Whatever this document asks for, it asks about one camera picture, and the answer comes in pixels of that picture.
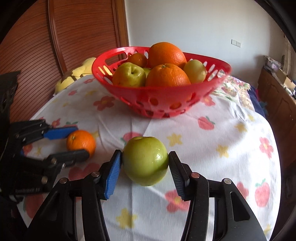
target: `floral cloth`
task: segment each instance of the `floral cloth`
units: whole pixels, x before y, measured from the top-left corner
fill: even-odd
[[[57,94],[33,119],[45,119],[54,127],[77,126],[96,139],[94,156],[85,163],[62,169],[56,182],[62,177],[83,178],[98,170],[115,149],[122,150],[134,136],[154,136],[168,152],[176,151],[192,171],[216,181],[230,178],[269,239],[280,202],[279,156],[270,125],[248,108],[249,100],[242,94],[246,88],[243,82],[228,78],[221,88],[188,112],[175,118],[151,120],[134,113],[88,75]],[[43,159],[65,150],[64,139],[42,139],[25,146],[23,152]],[[28,196],[18,204],[27,225],[45,197],[46,194]],[[78,238],[84,240],[81,199],[76,199],[76,206]],[[189,202],[177,195],[169,170],[151,187],[133,183],[122,170],[114,194],[102,202],[102,208],[110,240],[171,241],[181,238]],[[207,240],[212,240],[213,222],[211,199]]]

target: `screw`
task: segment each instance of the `screw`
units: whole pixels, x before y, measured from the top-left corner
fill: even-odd
[[[65,177],[62,177],[62,178],[59,180],[59,182],[60,182],[61,184],[64,184],[64,183],[66,183],[67,181],[68,181],[68,179],[65,178]]]
[[[43,176],[43,177],[41,178],[41,183],[42,183],[43,185],[45,185],[45,184],[47,183],[47,181],[48,181],[47,176]]]
[[[51,163],[55,165],[57,163],[57,159],[55,157],[53,157],[51,160]]]
[[[225,182],[226,184],[231,184],[231,180],[230,180],[229,178],[225,178],[225,179],[224,179],[224,182]]]
[[[94,172],[91,173],[91,175],[93,177],[98,177],[100,175],[100,173],[98,171],[94,171]]]
[[[200,175],[197,172],[191,173],[191,177],[193,177],[193,178],[199,178],[199,176]]]

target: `orange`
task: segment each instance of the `orange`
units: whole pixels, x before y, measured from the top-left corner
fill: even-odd
[[[174,64],[183,69],[186,62],[183,52],[171,43],[154,44],[148,52],[148,64],[151,68],[160,64]]]
[[[182,86],[190,85],[186,73],[174,64],[160,64],[154,67],[147,76],[145,86]]]
[[[141,68],[144,68],[147,65],[147,58],[141,53],[134,53],[133,55],[129,56],[126,61],[140,66]]]
[[[67,149],[68,150],[79,150],[85,149],[89,153],[89,157],[95,152],[96,141],[93,136],[83,130],[77,130],[72,132],[67,138]]]

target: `red plastic basket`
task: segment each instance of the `red plastic basket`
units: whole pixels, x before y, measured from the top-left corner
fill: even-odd
[[[107,59],[123,53],[130,56],[136,52],[147,56],[148,51],[149,47],[123,47],[109,50],[94,61],[92,72],[111,94],[137,113],[149,118],[169,118],[186,112],[214,91],[231,72],[231,66],[222,60],[184,53],[187,61],[197,59],[204,63],[208,71],[204,82],[178,87],[127,88],[112,85],[112,74],[119,65],[126,62],[126,59],[111,65],[106,64]]]

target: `stuffed animal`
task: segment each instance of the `stuffed animal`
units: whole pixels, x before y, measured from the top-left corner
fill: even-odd
[[[67,88],[74,81],[80,79],[83,76],[92,74],[91,67],[96,58],[86,59],[81,66],[74,70],[67,71],[64,76],[57,82],[55,87],[55,94],[61,92],[63,89]]]

